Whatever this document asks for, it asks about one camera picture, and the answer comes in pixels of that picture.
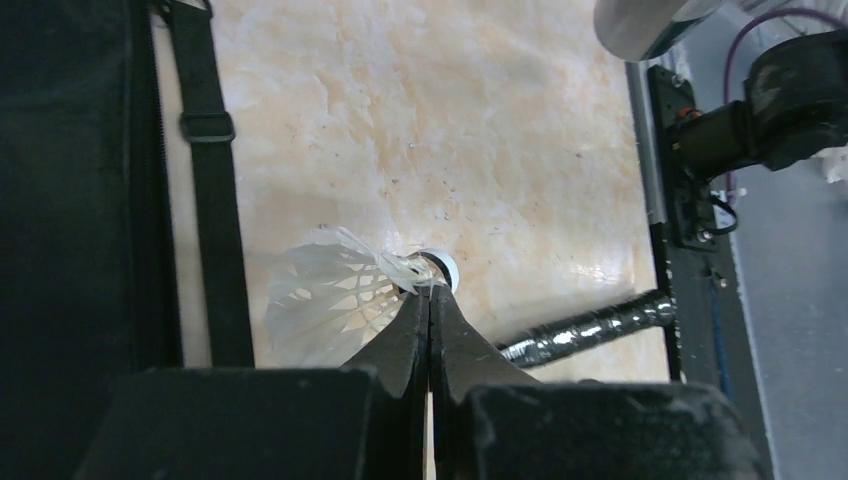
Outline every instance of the screw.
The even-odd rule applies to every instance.
[[[699,242],[707,243],[707,242],[709,242],[710,240],[713,239],[713,234],[706,231],[706,230],[701,230],[701,231],[698,232],[696,237],[698,238]]]

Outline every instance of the blue cable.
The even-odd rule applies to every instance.
[[[718,361],[719,386],[730,401],[733,401],[732,388],[730,386],[730,372],[727,368],[727,351],[724,348],[724,336],[721,332],[721,310],[718,304],[718,289],[715,282],[709,280],[710,284],[710,306],[713,316],[713,337],[715,337],[716,359]]]

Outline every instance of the floor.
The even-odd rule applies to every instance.
[[[256,361],[262,259],[321,224],[396,254],[451,252],[491,341],[655,285],[624,65],[592,0],[219,0]],[[190,154],[157,28],[186,362],[207,365]],[[532,372],[668,379],[658,329]]]

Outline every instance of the black strap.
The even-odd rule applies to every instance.
[[[212,9],[169,0],[160,5],[171,31],[183,98],[180,131],[191,144],[197,230],[212,365],[252,367],[253,341],[230,142],[210,20]]]

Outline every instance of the shuttlecock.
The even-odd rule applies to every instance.
[[[394,319],[404,295],[458,285],[456,263],[440,250],[400,257],[345,228],[319,230],[313,240],[271,264],[268,357],[281,367],[339,366]]]

